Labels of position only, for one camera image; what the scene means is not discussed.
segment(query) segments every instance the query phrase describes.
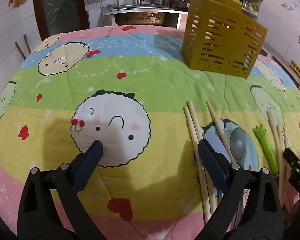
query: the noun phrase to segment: kitchen sink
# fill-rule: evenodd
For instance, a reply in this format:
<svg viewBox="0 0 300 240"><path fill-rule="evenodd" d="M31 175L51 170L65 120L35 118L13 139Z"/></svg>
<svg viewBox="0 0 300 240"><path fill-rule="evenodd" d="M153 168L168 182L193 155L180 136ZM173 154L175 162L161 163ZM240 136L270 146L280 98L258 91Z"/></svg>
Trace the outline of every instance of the kitchen sink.
<svg viewBox="0 0 300 240"><path fill-rule="evenodd" d="M130 10L130 9L167 9L173 10L170 7L166 7L163 5L156 4L128 4L128 5L118 5L118 6L110 6L111 11L117 10Z"/></svg>

